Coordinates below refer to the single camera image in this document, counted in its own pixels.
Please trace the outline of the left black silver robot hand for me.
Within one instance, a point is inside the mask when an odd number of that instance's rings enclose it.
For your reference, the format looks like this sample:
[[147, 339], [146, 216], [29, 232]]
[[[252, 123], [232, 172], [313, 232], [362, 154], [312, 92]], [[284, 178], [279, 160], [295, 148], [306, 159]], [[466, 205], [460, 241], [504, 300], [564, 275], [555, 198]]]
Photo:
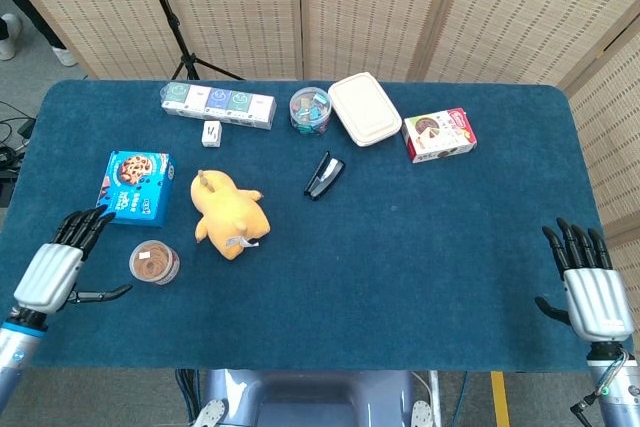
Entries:
[[77, 277], [104, 228], [115, 218], [104, 206], [67, 215], [52, 239], [43, 244], [30, 261], [14, 299], [20, 309], [50, 315], [66, 304], [115, 300], [132, 287], [122, 285], [111, 291], [79, 291]]

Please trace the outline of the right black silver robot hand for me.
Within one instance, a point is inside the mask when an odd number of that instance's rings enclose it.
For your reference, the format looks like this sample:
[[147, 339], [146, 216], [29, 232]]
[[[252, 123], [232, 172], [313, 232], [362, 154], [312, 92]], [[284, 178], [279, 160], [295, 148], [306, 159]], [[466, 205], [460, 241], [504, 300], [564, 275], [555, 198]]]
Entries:
[[542, 233], [562, 281], [567, 307], [553, 307], [542, 297], [534, 299], [536, 306], [548, 318], [571, 327], [584, 341], [626, 341], [634, 332], [631, 309], [603, 237], [593, 228], [584, 230], [563, 218], [556, 223], [559, 232], [544, 226]]

